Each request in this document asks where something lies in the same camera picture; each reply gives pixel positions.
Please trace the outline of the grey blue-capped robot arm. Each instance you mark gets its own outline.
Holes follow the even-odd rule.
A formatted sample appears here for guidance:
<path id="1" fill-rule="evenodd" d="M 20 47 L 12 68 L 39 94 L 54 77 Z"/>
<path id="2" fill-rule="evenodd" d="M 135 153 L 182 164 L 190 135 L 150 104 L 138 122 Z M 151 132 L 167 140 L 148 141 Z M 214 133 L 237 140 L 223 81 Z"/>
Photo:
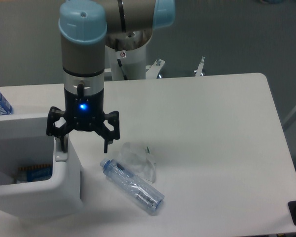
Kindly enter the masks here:
<path id="1" fill-rule="evenodd" d="M 119 112 L 104 112 L 106 37 L 171 26 L 173 0 L 68 0 L 58 26 L 64 71 L 65 109 L 51 107 L 46 134 L 68 151 L 68 134 L 96 132 L 105 146 L 120 138 Z"/>

